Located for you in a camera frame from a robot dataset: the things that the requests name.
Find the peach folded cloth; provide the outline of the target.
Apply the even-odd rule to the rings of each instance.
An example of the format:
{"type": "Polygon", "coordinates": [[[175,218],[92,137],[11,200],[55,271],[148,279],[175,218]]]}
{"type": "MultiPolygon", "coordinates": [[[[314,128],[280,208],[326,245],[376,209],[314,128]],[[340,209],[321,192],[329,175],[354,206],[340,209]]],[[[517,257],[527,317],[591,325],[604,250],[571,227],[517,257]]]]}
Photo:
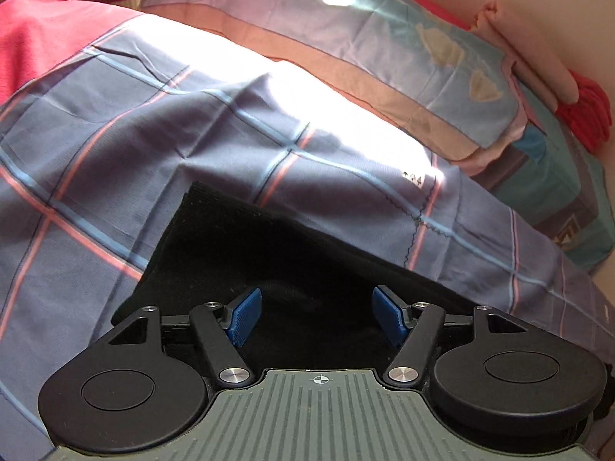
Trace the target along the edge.
{"type": "Polygon", "coordinates": [[[577,81],[539,30],[510,6],[489,2],[474,17],[475,35],[505,52],[513,72],[553,113],[580,98],[577,81]]]}

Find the plaid purple bed sheet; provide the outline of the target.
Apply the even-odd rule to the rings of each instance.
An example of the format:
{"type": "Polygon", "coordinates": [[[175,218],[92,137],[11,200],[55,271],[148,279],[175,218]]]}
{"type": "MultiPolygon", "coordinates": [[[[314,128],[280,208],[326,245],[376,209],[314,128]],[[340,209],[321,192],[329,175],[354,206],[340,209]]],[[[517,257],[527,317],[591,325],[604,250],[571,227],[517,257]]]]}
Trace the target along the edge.
{"type": "Polygon", "coordinates": [[[614,309],[551,240],[290,63],[139,13],[1,101],[1,456],[110,327],[194,183],[614,360],[614,309]]]}

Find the teal patterned pillow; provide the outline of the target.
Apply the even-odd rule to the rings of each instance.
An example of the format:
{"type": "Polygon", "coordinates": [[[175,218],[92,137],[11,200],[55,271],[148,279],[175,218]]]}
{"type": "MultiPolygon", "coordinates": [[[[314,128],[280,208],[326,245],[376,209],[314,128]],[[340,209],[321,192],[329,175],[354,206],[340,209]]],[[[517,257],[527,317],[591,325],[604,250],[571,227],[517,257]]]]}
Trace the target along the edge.
{"type": "Polygon", "coordinates": [[[532,115],[527,128],[473,180],[591,272],[614,249],[605,171],[529,88],[519,87],[532,115]]]}

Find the red fleece blanket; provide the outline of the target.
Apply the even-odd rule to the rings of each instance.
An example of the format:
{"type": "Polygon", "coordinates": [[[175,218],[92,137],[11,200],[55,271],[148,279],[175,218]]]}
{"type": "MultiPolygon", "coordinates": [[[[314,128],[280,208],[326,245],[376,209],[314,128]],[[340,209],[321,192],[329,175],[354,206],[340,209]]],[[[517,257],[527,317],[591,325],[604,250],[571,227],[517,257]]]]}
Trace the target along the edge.
{"type": "Polygon", "coordinates": [[[0,5],[1,101],[85,46],[138,17],[85,0],[5,0],[0,5]]]}

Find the floral light blue pillow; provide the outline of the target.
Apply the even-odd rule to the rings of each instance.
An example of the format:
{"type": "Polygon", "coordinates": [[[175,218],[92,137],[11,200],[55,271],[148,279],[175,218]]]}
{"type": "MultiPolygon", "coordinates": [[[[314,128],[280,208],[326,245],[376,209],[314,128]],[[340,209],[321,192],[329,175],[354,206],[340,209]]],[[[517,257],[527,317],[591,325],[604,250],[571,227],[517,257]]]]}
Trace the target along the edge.
{"type": "Polygon", "coordinates": [[[142,0],[301,67],[471,175],[527,128],[512,60],[413,0],[142,0]]]}

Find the red folded cloth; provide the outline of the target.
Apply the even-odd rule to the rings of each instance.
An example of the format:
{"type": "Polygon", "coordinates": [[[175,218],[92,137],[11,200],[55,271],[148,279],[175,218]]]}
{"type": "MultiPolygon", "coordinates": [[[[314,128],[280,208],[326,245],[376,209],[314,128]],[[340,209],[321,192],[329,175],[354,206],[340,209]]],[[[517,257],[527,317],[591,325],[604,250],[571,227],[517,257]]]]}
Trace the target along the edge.
{"type": "Polygon", "coordinates": [[[613,119],[607,93],[594,80],[570,70],[577,83],[577,103],[560,103],[555,116],[585,149],[595,155],[609,141],[613,119]]]}

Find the black knit pants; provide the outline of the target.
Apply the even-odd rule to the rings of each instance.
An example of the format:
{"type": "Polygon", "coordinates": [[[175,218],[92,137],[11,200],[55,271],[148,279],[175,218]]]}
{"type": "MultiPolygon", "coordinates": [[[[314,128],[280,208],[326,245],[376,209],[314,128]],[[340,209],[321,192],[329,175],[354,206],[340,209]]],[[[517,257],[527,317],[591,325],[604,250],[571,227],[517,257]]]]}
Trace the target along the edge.
{"type": "Polygon", "coordinates": [[[473,309],[441,284],[194,183],[111,322],[117,325],[147,305],[164,315],[185,315],[257,287],[262,315],[240,349],[253,370],[382,368],[394,348],[373,314],[378,285],[409,304],[429,302],[463,315],[473,309]]]}

